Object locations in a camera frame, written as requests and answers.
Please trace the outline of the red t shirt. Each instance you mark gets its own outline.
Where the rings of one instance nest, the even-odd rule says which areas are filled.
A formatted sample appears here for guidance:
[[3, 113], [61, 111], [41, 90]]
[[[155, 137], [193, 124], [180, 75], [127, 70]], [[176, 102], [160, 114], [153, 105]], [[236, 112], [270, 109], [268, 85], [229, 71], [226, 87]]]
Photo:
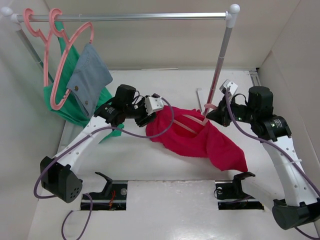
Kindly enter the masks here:
[[208, 158], [221, 171], [248, 171], [243, 150], [231, 139], [209, 121], [201, 125], [186, 117], [188, 115], [203, 121], [205, 117], [198, 110], [174, 107], [173, 112], [174, 119], [192, 131], [173, 123], [164, 134], [152, 138], [151, 141], [161, 143], [168, 150], [181, 156]]

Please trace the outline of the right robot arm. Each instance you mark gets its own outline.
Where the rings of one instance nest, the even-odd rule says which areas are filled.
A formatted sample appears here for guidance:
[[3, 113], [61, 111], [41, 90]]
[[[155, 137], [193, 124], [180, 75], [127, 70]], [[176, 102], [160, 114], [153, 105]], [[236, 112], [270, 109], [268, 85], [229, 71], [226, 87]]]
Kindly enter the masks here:
[[273, 189], [256, 184], [256, 175], [248, 171], [233, 177], [232, 193], [258, 200], [271, 210], [283, 230], [315, 223], [320, 219], [320, 191], [303, 170], [288, 123], [273, 113], [273, 93], [268, 87], [253, 86], [248, 90], [245, 104], [237, 104], [236, 90], [230, 83], [222, 85], [220, 91], [224, 97], [206, 118], [224, 127], [234, 123], [237, 129], [239, 122], [250, 124], [253, 135], [243, 129], [240, 132], [262, 144], [272, 160], [284, 195], [277, 196]]

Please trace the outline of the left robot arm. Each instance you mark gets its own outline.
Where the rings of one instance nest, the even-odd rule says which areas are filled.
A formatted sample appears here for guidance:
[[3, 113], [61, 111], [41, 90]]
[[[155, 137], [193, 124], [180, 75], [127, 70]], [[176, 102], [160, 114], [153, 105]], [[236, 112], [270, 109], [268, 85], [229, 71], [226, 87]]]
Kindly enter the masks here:
[[83, 181], [77, 172], [87, 155], [107, 136], [120, 129], [126, 119], [133, 119], [144, 127], [164, 108], [157, 94], [146, 95], [136, 101], [136, 88], [121, 84], [115, 96], [103, 103], [76, 138], [54, 157], [40, 162], [39, 183], [42, 188], [64, 201], [73, 202], [81, 193]]

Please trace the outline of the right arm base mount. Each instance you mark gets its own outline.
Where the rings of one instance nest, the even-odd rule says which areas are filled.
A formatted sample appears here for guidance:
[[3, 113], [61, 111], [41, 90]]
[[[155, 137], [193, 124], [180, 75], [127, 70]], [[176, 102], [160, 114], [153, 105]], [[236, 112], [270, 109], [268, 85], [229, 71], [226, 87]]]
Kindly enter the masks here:
[[242, 181], [256, 175], [251, 172], [236, 174], [232, 180], [215, 181], [213, 196], [217, 199], [217, 207], [220, 211], [227, 210], [262, 210], [262, 203], [254, 197], [243, 192]]

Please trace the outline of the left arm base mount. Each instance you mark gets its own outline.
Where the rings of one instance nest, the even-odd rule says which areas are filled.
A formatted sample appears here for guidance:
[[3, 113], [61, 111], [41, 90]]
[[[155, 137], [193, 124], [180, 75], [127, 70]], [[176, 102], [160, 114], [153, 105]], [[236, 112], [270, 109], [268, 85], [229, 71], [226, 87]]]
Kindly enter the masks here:
[[81, 197], [80, 209], [82, 211], [89, 210], [91, 206], [90, 198], [92, 199], [93, 211], [125, 211], [127, 208], [128, 181], [113, 180], [107, 175], [96, 171], [97, 177], [90, 179], [84, 187], [84, 194]]

